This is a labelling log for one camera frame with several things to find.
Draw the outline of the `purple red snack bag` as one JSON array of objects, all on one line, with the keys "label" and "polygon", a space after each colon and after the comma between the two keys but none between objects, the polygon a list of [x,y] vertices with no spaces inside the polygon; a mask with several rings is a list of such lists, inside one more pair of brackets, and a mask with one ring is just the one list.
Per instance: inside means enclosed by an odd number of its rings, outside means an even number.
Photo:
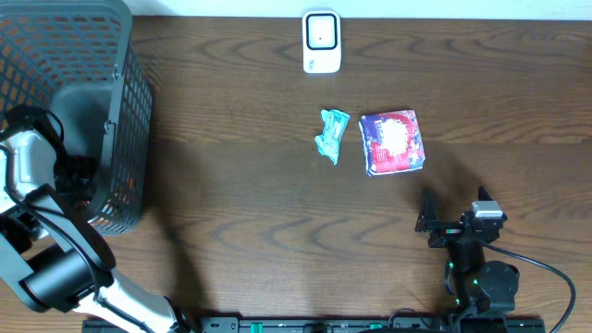
[{"label": "purple red snack bag", "polygon": [[370,177],[423,168],[426,153],[413,110],[364,115],[359,121],[365,171]]}]

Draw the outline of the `green flushable wipes pack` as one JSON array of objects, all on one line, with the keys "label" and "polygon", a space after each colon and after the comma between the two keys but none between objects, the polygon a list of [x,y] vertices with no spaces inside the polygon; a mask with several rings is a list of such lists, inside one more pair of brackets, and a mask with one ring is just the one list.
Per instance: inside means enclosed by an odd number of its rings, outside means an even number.
[{"label": "green flushable wipes pack", "polygon": [[323,109],[320,117],[324,122],[321,134],[314,137],[318,152],[336,165],[339,161],[340,144],[351,116],[338,109]]}]

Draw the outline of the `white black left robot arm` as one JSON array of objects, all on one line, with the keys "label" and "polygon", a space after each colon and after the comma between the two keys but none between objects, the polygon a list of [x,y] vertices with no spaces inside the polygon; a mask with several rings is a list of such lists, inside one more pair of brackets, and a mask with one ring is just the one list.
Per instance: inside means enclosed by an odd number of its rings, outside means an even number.
[{"label": "white black left robot arm", "polygon": [[197,332],[167,297],[116,268],[113,252],[78,206],[96,192],[99,163],[70,154],[51,111],[2,113],[1,278],[32,311],[77,312],[124,332]]}]

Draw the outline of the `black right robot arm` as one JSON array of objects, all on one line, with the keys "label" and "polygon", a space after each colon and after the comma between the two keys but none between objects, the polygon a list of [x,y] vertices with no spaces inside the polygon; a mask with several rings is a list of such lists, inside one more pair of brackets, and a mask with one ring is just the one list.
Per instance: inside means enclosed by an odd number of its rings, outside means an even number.
[{"label": "black right robot arm", "polygon": [[472,315],[505,314],[515,309],[519,288],[518,269],[501,261],[488,261],[484,248],[500,236],[507,216],[484,187],[477,200],[457,221],[438,218],[436,201],[424,191],[414,231],[429,235],[430,248],[444,248],[449,261],[445,283],[458,300],[459,310]]}]

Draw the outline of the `white barcode scanner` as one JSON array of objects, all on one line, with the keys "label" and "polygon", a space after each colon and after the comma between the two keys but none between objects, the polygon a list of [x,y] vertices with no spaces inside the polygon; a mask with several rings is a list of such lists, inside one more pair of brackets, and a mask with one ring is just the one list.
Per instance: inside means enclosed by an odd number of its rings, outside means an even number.
[{"label": "white barcode scanner", "polygon": [[332,74],[342,59],[340,16],[332,10],[306,12],[302,17],[302,62],[308,74]]}]

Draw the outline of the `grey plastic mesh basket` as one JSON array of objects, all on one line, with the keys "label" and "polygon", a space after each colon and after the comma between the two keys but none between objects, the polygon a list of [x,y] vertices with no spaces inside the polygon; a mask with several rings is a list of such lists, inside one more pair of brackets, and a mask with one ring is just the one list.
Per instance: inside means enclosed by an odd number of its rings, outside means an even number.
[{"label": "grey plastic mesh basket", "polygon": [[97,161],[96,191],[82,210],[108,236],[141,219],[153,96],[132,24],[121,0],[1,4],[1,108],[53,112],[68,153]]}]

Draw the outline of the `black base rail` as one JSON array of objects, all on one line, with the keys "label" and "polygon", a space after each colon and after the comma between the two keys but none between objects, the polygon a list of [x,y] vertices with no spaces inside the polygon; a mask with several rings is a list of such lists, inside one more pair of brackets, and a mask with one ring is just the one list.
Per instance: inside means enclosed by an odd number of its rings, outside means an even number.
[{"label": "black base rail", "polygon": [[[395,319],[239,319],[236,317],[204,317],[201,329],[205,333],[355,333],[371,330],[381,332],[448,332],[432,318],[423,323],[418,317],[399,316]],[[461,323],[462,332],[543,333],[541,319],[468,319]]]}]

